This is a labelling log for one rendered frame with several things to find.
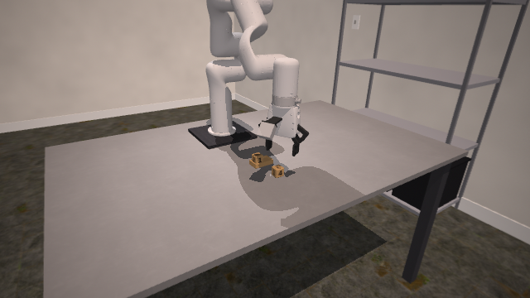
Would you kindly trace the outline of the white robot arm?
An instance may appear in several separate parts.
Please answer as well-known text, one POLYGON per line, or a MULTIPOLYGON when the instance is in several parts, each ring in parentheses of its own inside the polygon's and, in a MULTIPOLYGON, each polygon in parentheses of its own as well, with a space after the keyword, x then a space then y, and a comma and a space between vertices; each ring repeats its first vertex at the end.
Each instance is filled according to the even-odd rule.
MULTIPOLYGON (((250 44, 267 31, 264 15, 272 10, 273 0, 206 0, 206 4, 210 15, 211 54, 234 57, 213 60, 206 66, 212 121, 208 133, 224 137, 236 132, 232 121, 232 94, 226 83, 242 81, 246 75, 256 81, 273 79, 274 105, 291 107, 301 103, 297 95, 299 61, 281 54, 255 55, 250 44), (243 33, 232 32, 232 19, 226 11, 235 12, 243 33)), ((274 116, 262 120, 258 137, 272 141, 276 124, 281 120, 274 116)))

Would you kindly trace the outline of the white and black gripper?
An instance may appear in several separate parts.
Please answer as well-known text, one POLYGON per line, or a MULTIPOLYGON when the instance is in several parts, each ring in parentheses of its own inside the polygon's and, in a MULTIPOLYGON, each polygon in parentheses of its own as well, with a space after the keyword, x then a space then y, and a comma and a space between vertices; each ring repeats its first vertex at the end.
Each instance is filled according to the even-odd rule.
MULTIPOLYGON (((273 116, 282 118, 281 122, 276 124, 277 130, 274 135, 291 138, 294 142, 294 145, 292 146, 292 156, 295 156, 299 152, 300 143, 309 135, 309 132, 301 126, 299 105, 296 104, 291 107, 280 107, 270 103, 267 120, 273 116), (300 132, 302 133, 301 138, 297 135, 300 132)), ((272 141, 266 139, 266 150, 268 151, 271 148, 272 141)))

